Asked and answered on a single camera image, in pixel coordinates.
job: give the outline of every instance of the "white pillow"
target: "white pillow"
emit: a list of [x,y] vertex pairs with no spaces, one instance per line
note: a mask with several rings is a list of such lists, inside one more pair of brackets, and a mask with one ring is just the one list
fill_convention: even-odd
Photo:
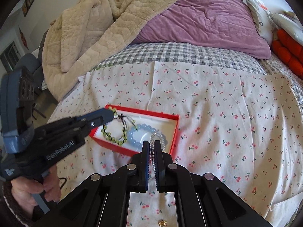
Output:
[[272,45],[272,23],[267,12],[260,6],[257,0],[246,0],[251,11],[252,18],[255,22],[260,37],[264,38],[269,46]]
[[295,22],[300,28],[301,30],[303,30],[303,25],[301,24],[301,22],[299,21],[298,17],[295,15],[294,12],[291,12],[291,11],[283,11],[283,14],[291,19],[293,22]]
[[38,59],[39,48],[37,48],[35,51],[33,51],[32,54]]
[[278,27],[284,29],[288,35],[303,46],[303,30],[295,22],[279,13],[271,13],[270,17]]

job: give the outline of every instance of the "beige fluffy blanket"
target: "beige fluffy blanket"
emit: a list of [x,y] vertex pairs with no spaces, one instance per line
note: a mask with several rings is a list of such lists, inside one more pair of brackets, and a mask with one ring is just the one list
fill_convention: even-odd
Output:
[[123,50],[148,21],[176,1],[80,0],[65,10],[44,43],[43,72],[50,92],[62,100],[78,77]]

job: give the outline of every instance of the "purple pillow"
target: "purple pillow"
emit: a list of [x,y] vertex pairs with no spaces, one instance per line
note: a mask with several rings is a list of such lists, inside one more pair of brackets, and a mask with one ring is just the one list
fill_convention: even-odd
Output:
[[242,0],[178,0],[150,20],[132,44],[158,42],[231,49],[257,59],[271,56]]

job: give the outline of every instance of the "gold charm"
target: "gold charm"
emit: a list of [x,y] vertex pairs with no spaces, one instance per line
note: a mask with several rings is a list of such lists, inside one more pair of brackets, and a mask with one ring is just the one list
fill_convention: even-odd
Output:
[[167,221],[164,220],[164,219],[162,219],[162,220],[160,220],[160,221],[158,222],[158,225],[159,225],[160,227],[167,226]]

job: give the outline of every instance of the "dark sleeve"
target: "dark sleeve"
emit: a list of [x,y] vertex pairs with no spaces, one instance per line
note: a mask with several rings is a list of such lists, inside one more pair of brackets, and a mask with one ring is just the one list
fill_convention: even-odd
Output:
[[0,226],[5,227],[31,227],[34,222],[28,219],[12,196],[12,184],[2,184],[0,194]]

